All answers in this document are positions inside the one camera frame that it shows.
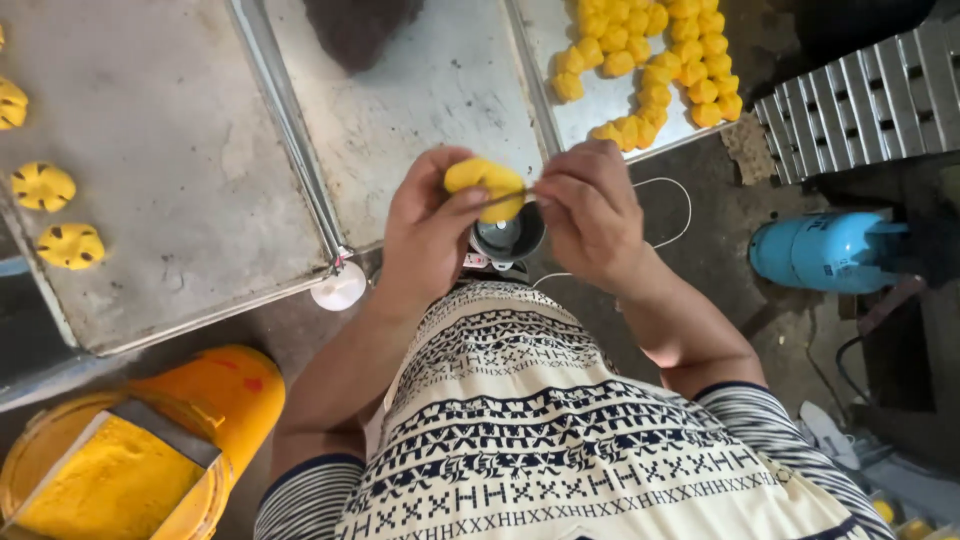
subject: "dark dough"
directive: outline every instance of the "dark dough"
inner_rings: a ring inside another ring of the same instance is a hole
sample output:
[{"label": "dark dough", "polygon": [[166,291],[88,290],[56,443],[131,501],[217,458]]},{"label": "dark dough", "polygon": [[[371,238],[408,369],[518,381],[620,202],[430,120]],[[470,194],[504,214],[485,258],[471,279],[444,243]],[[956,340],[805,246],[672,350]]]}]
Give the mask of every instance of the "dark dough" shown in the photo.
[{"label": "dark dough", "polygon": [[306,18],[330,57],[349,73],[372,68],[424,0],[303,0]]}]

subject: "person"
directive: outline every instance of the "person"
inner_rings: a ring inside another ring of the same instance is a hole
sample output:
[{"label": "person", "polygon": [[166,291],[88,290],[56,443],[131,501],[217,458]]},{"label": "person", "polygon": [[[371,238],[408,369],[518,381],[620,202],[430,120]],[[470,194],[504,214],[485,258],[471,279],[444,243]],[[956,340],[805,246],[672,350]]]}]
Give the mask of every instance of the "person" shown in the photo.
[{"label": "person", "polygon": [[377,287],[293,385],[256,538],[893,538],[644,241],[614,144],[559,154],[533,190],[554,258],[616,297],[662,387],[618,376],[539,291],[458,282],[487,194],[442,183],[470,156],[431,150],[397,190]]}]

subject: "dirty floor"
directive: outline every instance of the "dirty floor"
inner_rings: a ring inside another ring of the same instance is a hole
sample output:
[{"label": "dirty floor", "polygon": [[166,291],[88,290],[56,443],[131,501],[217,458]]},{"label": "dirty floor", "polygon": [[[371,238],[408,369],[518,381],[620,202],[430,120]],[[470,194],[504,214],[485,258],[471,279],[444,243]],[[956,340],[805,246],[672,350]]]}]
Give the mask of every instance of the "dirty floor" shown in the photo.
[{"label": "dirty floor", "polygon": [[[721,10],[727,14],[731,54],[745,97],[756,97],[755,92],[772,78],[783,77],[785,64],[798,65],[792,17],[783,7],[777,11],[764,0],[727,0],[721,2]],[[852,392],[839,380],[832,359],[840,344],[855,334],[853,323],[838,320],[835,297],[784,291],[758,282],[746,257],[750,235],[761,224],[773,216],[821,209],[823,202],[803,196],[796,186],[774,188],[767,182],[739,186],[739,172],[719,135],[645,160],[631,174],[635,182],[670,177],[689,190],[693,206],[689,231],[663,247],[660,255],[750,338],[771,389],[787,410],[795,413],[803,400],[810,400],[840,418],[841,409],[815,366],[840,400],[848,403]],[[686,201],[677,187],[658,182],[639,187],[637,193],[646,210],[649,241],[659,243],[683,227]],[[561,271],[547,246],[530,264],[535,278]],[[540,288],[584,323],[622,374],[658,380],[653,364],[632,344],[612,297],[572,278],[552,279]],[[229,342],[250,344],[267,353],[289,384],[352,314],[322,311],[308,293],[301,293],[153,347],[139,354],[123,374],[98,384],[169,369],[201,348]],[[858,356],[854,348],[848,362],[853,376],[862,378],[862,357]],[[23,422],[40,407],[5,415],[5,425],[15,429],[0,434],[0,449],[9,447]],[[255,509],[267,487],[268,461],[269,442],[231,494],[215,538],[251,538]]]}]

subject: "yellow container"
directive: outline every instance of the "yellow container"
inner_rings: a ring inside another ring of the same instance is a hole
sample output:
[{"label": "yellow container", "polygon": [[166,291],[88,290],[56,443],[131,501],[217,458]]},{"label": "yellow container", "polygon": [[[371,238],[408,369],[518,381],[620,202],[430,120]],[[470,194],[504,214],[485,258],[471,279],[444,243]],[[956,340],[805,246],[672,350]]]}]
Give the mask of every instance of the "yellow container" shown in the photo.
[{"label": "yellow container", "polygon": [[236,345],[211,349],[191,362],[127,388],[59,405],[34,418],[0,471],[0,510],[13,516],[90,420],[128,397],[147,402],[222,452],[154,535],[203,540],[213,535],[237,479],[283,409],[283,378],[269,358]]}]

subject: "white cable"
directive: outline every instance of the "white cable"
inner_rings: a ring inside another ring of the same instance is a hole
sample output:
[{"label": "white cable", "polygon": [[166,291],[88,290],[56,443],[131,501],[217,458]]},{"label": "white cable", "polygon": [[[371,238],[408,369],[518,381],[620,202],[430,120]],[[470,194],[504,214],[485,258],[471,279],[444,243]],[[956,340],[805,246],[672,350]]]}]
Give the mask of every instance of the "white cable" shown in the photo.
[{"label": "white cable", "polygon": [[[683,235],[686,233],[686,230],[690,228],[690,222],[693,220],[693,201],[690,200],[690,193],[686,191],[686,188],[684,187],[683,184],[677,182],[676,180],[674,180],[674,179],[672,179],[672,178],[667,178],[667,177],[665,177],[665,176],[658,176],[658,177],[656,177],[656,178],[651,178],[650,180],[644,180],[643,182],[638,182],[638,183],[636,183],[636,184],[633,184],[633,187],[638,187],[638,186],[641,186],[641,185],[644,185],[644,184],[649,184],[650,182],[656,182],[656,181],[658,181],[658,180],[666,180],[667,182],[676,184],[677,187],[679,187],[679,188],[684,192],[684,197],[686,197],[686,225],[684,225],[684,229],[683,229],[682,231],[680,231],[680,234],[677,234],[677,235],[674,236],[673,238],[670,238],[669,240],[667,240],[667,241],[665,241],[665,242],[661,242],[661,243],[657,244],[656,246],[654,246],[654,249],[655,249],[655,250],[656,250],[656,249],[659,249],[659,248],[661,248],[661,247],[663,247],[663,246],[665,246],[665,245],[667,245],[667,244],[669,244],[669,243],[672,243],[672,242],[676,241],[677,239],[679,239],[681,236],[683,236]],[[543,282],[546,281],[546,280],[549,280],[550,278],[559,278],[559,277],[562,277],[562,276],[572,276],[572,274],[570,274],[569,272],[557,272],[556,274],[547,274],[546,276],[543,276],[542,278],[536,280],[536,281],[534,282],[534,284],[533,284],[533,287],[534,287],[534,288],[537,288],[537,285],[543,283]]]}]

